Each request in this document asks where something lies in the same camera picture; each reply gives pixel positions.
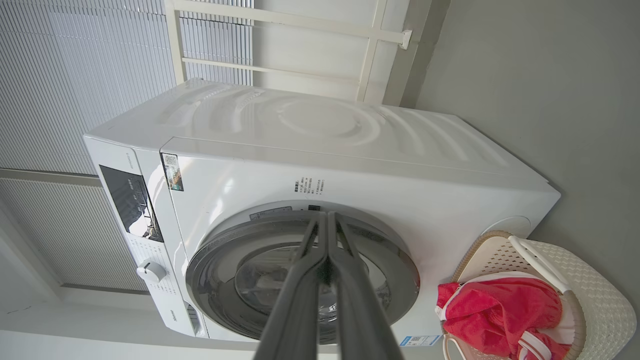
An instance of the control panel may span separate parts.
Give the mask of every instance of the control panel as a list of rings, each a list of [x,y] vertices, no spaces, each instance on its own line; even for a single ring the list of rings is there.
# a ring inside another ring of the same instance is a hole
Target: control panel
[[[103,165],[100,171],[124,229],[141,238],[164,242],[144,179]]]
[[[138,267],[136,272],[145,280],[164,324],[177,332],[196,336],[198,329],[194,329],[164,244],[128,234],[127,245]]]

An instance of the washing machine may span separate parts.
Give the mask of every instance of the washing machine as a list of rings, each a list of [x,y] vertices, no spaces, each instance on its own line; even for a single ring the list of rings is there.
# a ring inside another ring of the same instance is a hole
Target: washing machine
[[[197,79],[84,140],[165,325],[217,340],[259,340],[309,222],[336,211],[398,344],[432,345],[437,285],[473,241],[526,237],[559,198],[452,115]]]

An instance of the red bag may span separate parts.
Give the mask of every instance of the red bag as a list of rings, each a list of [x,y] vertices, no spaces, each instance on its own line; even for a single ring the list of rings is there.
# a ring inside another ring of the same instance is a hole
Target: red bag
[[[544,331],[560,325],[562,302],[550,285],[524,272],[441,284],[436,313],[446,331],[472,347],[514,360],[562,360],[573,339]],[[572,316],[567,320],[573,324]]]

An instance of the qr code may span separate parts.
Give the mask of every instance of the qr code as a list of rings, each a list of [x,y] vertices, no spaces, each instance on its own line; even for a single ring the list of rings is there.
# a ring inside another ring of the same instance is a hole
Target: qr code
[[[178,157],[175,155],[164,155],[164,164],[170,167],[178,166]]]

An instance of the white laundry basket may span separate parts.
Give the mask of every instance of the white laundry basket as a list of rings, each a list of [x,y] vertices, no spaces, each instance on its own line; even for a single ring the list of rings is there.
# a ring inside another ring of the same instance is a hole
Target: white laundry basket
[[[587,263],[562,247],[520,239],[504,231],[490,231],[478,238],[451,282],[505,271],[536,275],[569,302],[575,338],[564,360],[610,360],[636,331],[636,314],[629,301]],[[481,353],[452,334],[444,334],[447,360],[450,342],[466,360],[506,359]]]

